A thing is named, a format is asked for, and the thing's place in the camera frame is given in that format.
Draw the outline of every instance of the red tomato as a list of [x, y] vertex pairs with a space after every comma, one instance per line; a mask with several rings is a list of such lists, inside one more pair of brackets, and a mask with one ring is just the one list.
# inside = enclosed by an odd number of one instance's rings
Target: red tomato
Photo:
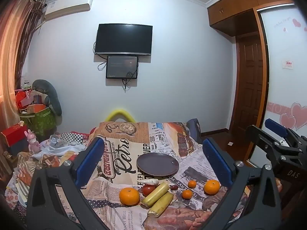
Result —
[[149, 195], [151, 192], [153, 192], [155, 190], [156, 186], [154, 185], [147, 185], [145, 184], [143, 187], [142, 187], [142, 193], [144, 196], [147, 196]]

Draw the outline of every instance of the air conditioner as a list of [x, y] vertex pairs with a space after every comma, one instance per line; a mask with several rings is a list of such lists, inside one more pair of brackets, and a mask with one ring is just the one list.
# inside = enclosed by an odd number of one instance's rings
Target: air conditioner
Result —
[[45, 19], [51, 20], [91, 9], [93, 0], [56, 0], [47, 5]]

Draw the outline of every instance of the small orange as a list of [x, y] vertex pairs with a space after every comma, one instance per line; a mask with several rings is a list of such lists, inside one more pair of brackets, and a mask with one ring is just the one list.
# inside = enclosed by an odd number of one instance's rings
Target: small orange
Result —
[[196, 188], [196, 181], [190, 180], [190, 181], [188, 182], [188, 187], [189, 187], [190, 189]]
[[208, 180], [204, 185], [204, 192], [207, 194], [216, 194], [220, 190], [220, 183], [217, 180]]
[[192, 195], [193, 195], [193, 192], [189, 189], [183, 190], [181, 193], [182, 198], [187, 199], [187, 200], [191, 199]]
[[134, 188], [124, 188], [119, 192], [120, 202], [127, 206], [132, 206], [140, 201], [140, 194]]

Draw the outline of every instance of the pink rabbit figurine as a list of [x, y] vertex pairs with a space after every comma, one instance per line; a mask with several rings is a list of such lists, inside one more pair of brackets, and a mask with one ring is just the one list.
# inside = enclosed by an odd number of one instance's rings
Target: pink rabbit figurine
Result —
[[28, 130], [28, 132], [25, 131], [25, 135], [29, 143], [29, 152], [31, 154], [36, 154], [40, 152], [40, 145], [39, 142], [36, 141], [36, 135], [30, 130]]

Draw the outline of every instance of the brown curtain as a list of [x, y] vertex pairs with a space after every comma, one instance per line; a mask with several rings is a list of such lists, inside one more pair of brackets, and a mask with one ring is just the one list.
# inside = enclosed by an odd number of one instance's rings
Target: brown curtain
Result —
[[[20, 121], [14, 74], [22, 32], [33, 5], [31, 0], [13, 0], [0, 18], [0, 131]], [[11, 173], [3, 152], [0, 142], [0, 180], [6, 180]]]
[[43, 8], [46, 0], [37, 0], [28, 16], [26, 25], [21, 35], [21, 40], [18, 48], [18, 56], [15, 69], [15, 88], [20, 89], [21, 86], [21, 72], [25, 63], [30, 42], [35, 30], [35, 27], [43, 14]]

